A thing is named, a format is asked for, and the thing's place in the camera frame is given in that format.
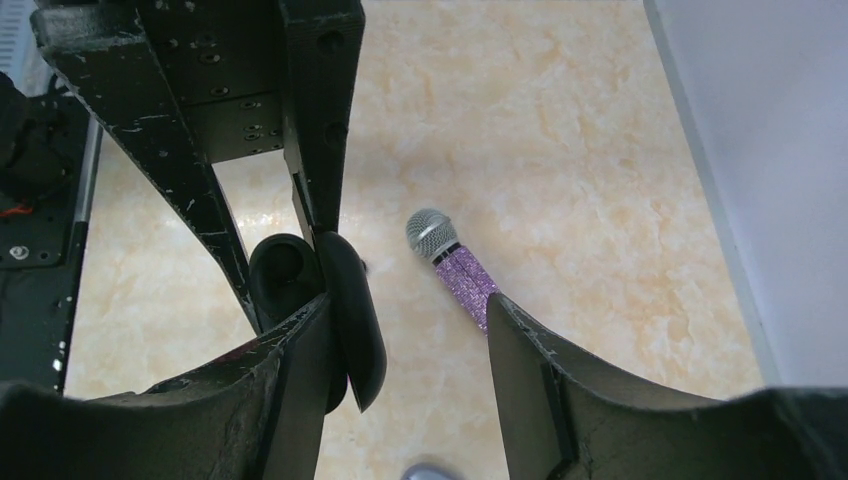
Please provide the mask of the lavender earbud charging case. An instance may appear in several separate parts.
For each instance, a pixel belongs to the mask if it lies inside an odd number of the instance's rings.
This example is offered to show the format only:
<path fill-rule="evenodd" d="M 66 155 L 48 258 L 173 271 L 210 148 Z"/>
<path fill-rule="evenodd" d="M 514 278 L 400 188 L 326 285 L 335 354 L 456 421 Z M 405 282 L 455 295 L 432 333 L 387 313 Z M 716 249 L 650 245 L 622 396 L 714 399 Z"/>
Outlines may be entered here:
<path fill-rule="evenodd" d="M 401 480 L 460 480 L 460 476 L 441 465 L 417 463 L 404 471 Z"/>

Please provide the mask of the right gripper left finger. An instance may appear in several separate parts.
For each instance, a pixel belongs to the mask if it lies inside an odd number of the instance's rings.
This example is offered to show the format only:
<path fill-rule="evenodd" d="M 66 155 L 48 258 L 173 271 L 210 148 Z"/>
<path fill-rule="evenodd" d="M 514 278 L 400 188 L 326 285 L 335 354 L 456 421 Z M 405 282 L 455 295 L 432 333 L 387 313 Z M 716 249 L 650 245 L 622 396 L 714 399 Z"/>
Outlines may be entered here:
<path fill-rule="evenodd" d="M 329 398 L 330 302 L 135 394 L 1 386 L 5 479 L 310 479 Z"/>

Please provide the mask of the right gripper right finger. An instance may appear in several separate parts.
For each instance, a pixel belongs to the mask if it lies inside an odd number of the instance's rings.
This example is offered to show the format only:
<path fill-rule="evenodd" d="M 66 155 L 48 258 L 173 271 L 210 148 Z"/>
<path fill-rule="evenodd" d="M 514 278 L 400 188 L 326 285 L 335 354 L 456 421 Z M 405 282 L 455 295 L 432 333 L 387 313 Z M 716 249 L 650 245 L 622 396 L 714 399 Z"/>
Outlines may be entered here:
<path fill-rule="evenodd" d="M 627 372 L 502 294 L 488 346 L 513 479 L 843 479 L 847 392 L 772 387 L 716 400 Z"/>

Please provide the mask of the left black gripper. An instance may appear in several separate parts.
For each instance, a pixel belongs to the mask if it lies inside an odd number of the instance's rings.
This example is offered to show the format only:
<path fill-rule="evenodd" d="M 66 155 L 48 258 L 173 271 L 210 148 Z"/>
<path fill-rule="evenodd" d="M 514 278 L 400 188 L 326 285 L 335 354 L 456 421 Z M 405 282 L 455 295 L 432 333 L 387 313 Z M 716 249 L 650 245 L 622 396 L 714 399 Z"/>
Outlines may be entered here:
<path fill-rule="evenodd" d="M 200 241 L 261 332 L 244 245 L 209 162 L 283 147 L 302 231 L 338 229 L 362 3 L 278 3 L 282 114 L 274 2 L 136 7 L 40 7 L 31 16 L 37 47 Z"/>

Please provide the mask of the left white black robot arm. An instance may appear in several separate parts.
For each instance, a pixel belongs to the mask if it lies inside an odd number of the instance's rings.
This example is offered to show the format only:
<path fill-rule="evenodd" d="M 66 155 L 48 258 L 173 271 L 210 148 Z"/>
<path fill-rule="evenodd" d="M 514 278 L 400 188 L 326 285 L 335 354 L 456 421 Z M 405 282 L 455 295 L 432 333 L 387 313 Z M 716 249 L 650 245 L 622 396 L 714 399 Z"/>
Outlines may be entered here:
<path fill-rule="evenodd" d="M 1 80 L 1 322 L 73 327 L 99 142 L 109 136 L 222 270 L 257 333 L 316 296 L 343 340 L 378 329 L 340 236 L 365 12 L 358 1 L 40 1 L 25 23 L 53 73 Z M 300 235 L 247 253 L 215 165 L 281 152 Z"/>

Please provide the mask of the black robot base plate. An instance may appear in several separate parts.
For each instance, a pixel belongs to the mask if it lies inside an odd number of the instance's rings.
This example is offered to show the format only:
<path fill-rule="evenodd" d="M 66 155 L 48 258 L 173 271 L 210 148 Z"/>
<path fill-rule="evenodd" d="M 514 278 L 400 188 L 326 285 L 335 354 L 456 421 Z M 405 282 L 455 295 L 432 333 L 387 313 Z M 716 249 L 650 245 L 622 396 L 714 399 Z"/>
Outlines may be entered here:
<path fill-rule="evenodd" d="M 103 131 L 69 93 L 1 90 L 1 379 L 65 389 Z"/>

